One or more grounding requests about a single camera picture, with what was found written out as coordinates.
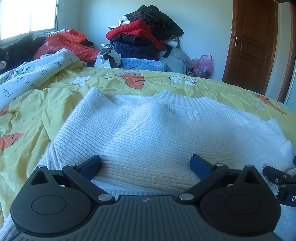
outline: white sweater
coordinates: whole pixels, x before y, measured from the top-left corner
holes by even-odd
[[[61,169],[95,154],[103,165],[93,182],[117,198],[184,192],[199,181],[189,165],[193,154],[232,169],[253,164],[262,173],[266,165],[292,169],[295,151],[275,119],[262,121],[208,97],[104,96],[92,88],[38,164]],[[295,241],[294,218],[296,209],[282,206],[275,233]],[[8,219],[2,238],[14,230]]]

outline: yellow bedsheet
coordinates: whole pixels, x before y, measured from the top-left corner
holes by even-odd
[[[279,102],[271,99],[270,104],[252,91],[218,81],[182,76],[159,71],[82,68],[78,62],[53,76],[38,90],[15,99],[0,115],[0,226],[36,163],[91,87],[119,95],[151,96],[169,90],[189,97],[208,96],[263,120],[276,118],[296,149],[296,116]],[[177,84],[171,79],[183,83]]]

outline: brown door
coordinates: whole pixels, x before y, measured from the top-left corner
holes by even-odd
[[[223,82],[265,94],[276,50],[274,0],[234,0],[231,43]]]

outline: triangular cutout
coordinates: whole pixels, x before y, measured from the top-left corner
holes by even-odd
[[[31,184],[37,185],[37,184],[44,184],[44,183],[48,183],[45,173],[42,171],[37,172],[36,176],[34,177],[33,181],[31,182]]]
[[[249,171],[246,174],[246,177],[244,178],[244,183],[257,184],[257,185],[260,184],[256,176],[254,175],[254,173],[251,171]]]

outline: blue quilted fabric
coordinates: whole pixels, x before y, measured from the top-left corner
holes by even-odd
[[[121,58],[120,60],[121,65],[119,68],[123,69],[143,69],[150,71],[173,72],[166,63],[157,60],[141,58]]]

